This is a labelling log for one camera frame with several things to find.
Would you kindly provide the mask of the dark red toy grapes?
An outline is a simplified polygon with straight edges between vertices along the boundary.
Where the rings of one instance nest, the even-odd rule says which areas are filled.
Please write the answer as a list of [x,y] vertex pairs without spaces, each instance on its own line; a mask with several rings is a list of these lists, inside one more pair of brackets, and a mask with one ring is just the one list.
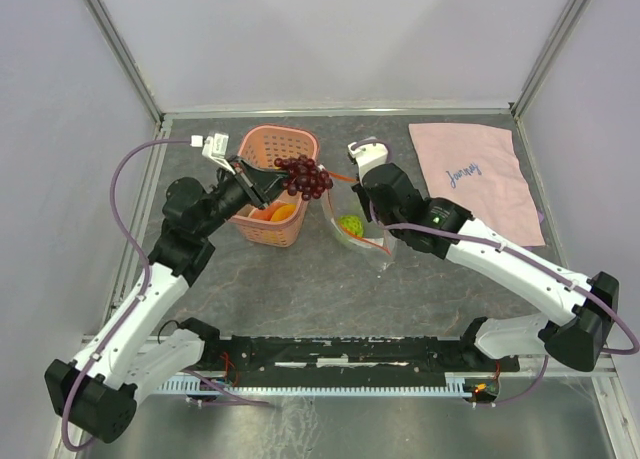
[[281,181],[285,191],[290,196],[299,195],[303,201],[320,199],[333,188],[330,173],[305,155],[276,158],[274,166],[286,174]]

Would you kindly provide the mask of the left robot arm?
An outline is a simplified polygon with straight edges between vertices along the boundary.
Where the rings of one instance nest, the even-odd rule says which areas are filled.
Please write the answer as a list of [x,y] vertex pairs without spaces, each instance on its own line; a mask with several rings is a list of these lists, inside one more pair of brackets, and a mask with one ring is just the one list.
[[161,235],[141,257],[143,272],[114,315],[69,362],[54,360],[45,382],[61,418],[65,446],[76,426],[111,443],[131,423],[142,402],[181,370],[215,366],[221,357],[216,329],[179,327],[143,352],[142,346],[168,309],[196,282],[215,248],[210,236],[248,205],[264,208],[285,190],[284,169],[263,169],[235,157],[211,190],[195,178],[175,180],[166,191]]

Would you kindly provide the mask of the green toy fruit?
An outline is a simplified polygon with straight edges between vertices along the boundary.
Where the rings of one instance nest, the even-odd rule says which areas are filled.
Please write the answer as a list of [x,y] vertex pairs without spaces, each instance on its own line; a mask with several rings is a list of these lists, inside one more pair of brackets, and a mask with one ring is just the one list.
[[350,235],[362,238],[364,236],[364,225],[356,215],[343,215],[339,219],[340,227]]

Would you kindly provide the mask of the pink plastic basket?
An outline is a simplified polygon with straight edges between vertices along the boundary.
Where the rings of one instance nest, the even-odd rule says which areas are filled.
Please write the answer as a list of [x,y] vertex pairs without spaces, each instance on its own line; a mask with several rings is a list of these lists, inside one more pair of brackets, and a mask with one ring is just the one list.
[[[251,165],[272,168],[276,158],[306,155],[317,159],[319,145],[314,135],[302,129],[259,125],[245,135],[238,153]],[[307,206],[300,194],[290,196],[284,191],[266,209],[246,206],[229,222],[251,242],[289,247],[298,237]]]

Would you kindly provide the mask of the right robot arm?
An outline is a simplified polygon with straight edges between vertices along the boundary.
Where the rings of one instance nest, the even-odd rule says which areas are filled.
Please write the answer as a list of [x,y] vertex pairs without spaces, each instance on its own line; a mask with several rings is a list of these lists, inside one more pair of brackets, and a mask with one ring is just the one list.
[[508,241],[452,201],[422,196],[393,163],[362,167],[357,178],[368,219],[411,249],[474,270],[536,308],[529,316],[474,322],[472,337],[458,347],[463,365],[481,370],[506,356],[547,354],[577,371],[595,368],[618,308],[616,278],[570,271]]

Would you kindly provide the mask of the clear zip top bag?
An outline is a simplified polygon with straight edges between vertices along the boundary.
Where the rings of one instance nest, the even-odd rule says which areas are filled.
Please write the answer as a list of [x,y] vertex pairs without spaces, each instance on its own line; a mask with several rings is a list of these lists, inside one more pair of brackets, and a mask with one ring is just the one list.
[[322,211],[333,237],[343,247],[358,253],[378,271],[387,269],[395,259],[396,239],[369,222],[357,194],[354,178],[329,172],[333,187],[321,198]]

